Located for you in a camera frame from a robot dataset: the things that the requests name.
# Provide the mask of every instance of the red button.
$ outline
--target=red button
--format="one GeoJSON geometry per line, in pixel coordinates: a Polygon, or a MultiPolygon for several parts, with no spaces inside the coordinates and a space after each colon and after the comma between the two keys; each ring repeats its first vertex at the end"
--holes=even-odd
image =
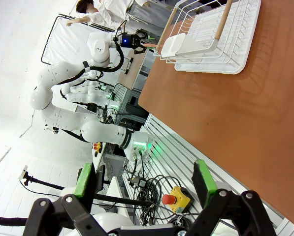
{"type": "Polygon", "coordinates": [[[164,194],[162,197],[162,203],[172,205],[176,203],[176,197],[173,195],[164,194]]]}

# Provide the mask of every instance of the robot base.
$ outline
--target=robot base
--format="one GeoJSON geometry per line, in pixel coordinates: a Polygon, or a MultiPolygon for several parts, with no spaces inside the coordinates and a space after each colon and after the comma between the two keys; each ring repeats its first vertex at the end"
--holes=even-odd
{"type": "Polygon", "coordinates": [[[144,155],[148,149],[148,139],[149,135],[146,132],[135,131],[132,133],[131,141],[127,148],[124,149],[124,153],[129,161],[134,161],[140,156],[139,150],[141,155],[144,155]]]}

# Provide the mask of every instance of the basket handle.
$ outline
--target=basket handle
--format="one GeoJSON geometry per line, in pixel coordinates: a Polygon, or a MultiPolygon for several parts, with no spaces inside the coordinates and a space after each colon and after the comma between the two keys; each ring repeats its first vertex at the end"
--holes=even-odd
{"type": "Polygon", "coordinates": [[[161,37],[160,37],[160,40],[159,40],[159,42],[158,42],[158,44],[157,44],[157,46],[156,46],[156,50],[157,50],[157,51],[160,49],[160,46],[161,46],[161,44],[162,44],[162,41],[164,40],[164,37],[165,37],[165,35],[166,35],[166,31],[168,30],[168,28],[169,28],[170,25],[171,25],[171,22],[172,22],[173,17],[174,17],[174,15],[175,15],[175,13],[176,13],[176,10],[177,10],[177,8],[174,8],[174,9],[173,9],[173,11],[172,11],[172,13],[171,13],[171,15],[170,15],[170,18],[168,19],[168,21],[167,21],[167,23],[166,23],[166,25],[165,25],[165,28],[164,28],[164,30],[163,30],[163,33],[162,33],[162,35],[161,35],[161,37]]]}
{"type": "Polygon", "coordinates": [[[230,12],[231,5],[232,5],[232,0],[228,0],[227,4],[226,4],[226,7],[225,7],[225,10],[224,10],[224,12],[222,14],[222,17],[221,17],[221,21],[220,21],[220,23],[218,25],[217,32],[215,34],[215,39],[217,39],[217,40],[220,39],[221,33],[224,30],[226,20],[228,18],[229,12],[230,12]]]}

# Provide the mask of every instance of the white wire basket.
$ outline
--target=white wire basket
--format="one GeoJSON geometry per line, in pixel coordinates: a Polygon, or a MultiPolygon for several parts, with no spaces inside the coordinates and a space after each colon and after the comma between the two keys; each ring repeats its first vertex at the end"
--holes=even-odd
{"type": "Polygon", "coordinates": [[[228,0],[225,5],[214,0],[208,4],[179,1],[154,55],[175,64],[177,71],[237,74],[246,64],[261,0],[228,0]],[[220,7],[196,15],[213,2],[220,7]],[[172,21],[169,38],[162,45],[172,21]]]}

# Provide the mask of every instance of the wooden board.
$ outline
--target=wooden board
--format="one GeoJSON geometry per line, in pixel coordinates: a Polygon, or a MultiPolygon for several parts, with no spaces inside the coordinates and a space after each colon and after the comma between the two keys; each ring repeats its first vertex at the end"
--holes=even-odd
{"type": "Polygon", "coordinates": [[[156,59],[139,104],[294,223],[294,0],[261,1],[241,73],[156,59]]]}
{"type": "Polygon", "coordinates": [[[121,74],[118,77],[117,82],[124,85],[128,89],[132,90],[133,86],[137,80],[137,76],[138,76],[138,74],[141,70],[141,67],[143,65],[143,61],[146,58],[147,53],[148,53],[148,50],[146,50],[144,53],[135,55],[133,53],[133,50],[131,50],[128,53],[127,58],[133,58],[133,62],[131,63],[128,74],[126,75],[124,72],[121,72],[121,74]]]}

